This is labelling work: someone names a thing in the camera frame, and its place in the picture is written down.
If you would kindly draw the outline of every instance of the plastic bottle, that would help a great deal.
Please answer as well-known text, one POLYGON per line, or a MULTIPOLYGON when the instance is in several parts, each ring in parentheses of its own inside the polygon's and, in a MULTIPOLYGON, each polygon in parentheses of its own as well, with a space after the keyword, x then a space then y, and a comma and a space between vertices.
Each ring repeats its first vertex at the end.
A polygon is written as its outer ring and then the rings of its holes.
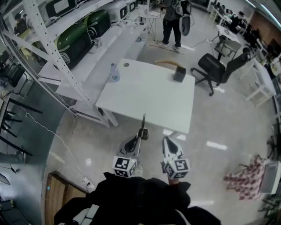
POLYGON ((112 63, 110 67, 110 76, 113 82, 117 82, 118 80, 120 80, 119 70, 117 68, 117 65, 114 63, 112 63))

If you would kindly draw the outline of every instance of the shelf post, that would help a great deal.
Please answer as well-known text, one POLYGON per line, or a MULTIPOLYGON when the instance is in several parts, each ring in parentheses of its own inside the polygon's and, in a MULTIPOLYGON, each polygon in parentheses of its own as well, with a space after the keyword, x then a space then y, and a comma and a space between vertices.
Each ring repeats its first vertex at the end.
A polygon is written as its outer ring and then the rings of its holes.
POLYGON ((108 121, 100 114, 94 103, 91 102, 89 95, 82 88, 82 83, 74 77, 65 61, 61 57, 61 54, 58 52, 58 49, 54 44, 54 40, 51 39, 49 32, 44 24, 36 1, 23 0, 23 5, 37 36, 40 38, 42 45, 44 46, 49 56, 52 57, 53 63, 56 64, 57 68, 62 72, 66 80, 75 88, 79 96, 87 105, 90 106, 90 108, 95 112, 102 123, 109 127, 108 121))

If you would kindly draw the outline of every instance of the black box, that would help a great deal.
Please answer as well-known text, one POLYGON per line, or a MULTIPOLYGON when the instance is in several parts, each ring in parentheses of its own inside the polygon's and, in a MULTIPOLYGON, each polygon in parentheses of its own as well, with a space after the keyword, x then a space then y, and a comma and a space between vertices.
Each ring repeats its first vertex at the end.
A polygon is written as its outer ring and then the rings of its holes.
POLYGON ((185 73, 186 73, 186 69, 183 68, 183 67, 180 67, 180 66, 177 66, 177 69, 175 71, 175 74, 174 74, 174 80, 175 81, 178 81, 178 82, 183 82, 184 80, 184 77, 185 77, 185 73))

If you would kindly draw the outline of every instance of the computer monitor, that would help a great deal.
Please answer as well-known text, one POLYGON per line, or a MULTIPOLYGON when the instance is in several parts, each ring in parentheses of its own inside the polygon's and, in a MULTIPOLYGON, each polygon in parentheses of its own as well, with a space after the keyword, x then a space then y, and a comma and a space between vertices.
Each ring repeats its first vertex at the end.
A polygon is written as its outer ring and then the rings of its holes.
POLYGON ((224 15, 224 8, 222 6, 220 6, 219 14, 224 15))

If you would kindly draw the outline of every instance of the black pants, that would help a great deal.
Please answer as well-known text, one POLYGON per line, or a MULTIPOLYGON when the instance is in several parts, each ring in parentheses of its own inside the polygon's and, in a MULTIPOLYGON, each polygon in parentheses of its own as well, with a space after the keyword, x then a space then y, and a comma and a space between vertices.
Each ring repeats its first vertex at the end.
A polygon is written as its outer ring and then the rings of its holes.
POLYGON ((169 43, 169 39, 170 39, 170 35, 172 32, 172 29, 174 30, 174 34, 175 34, 175 41, 176 47, 180 47, 180 39, 181 39, 181 33, 180 33, 180 22, 178 19, 172 20, 172 21, 167 21, 164 20, 163 21, 163 34, 164 34, 164 38, 163 38, 163 43, 164 44, 168 44, 169 43))

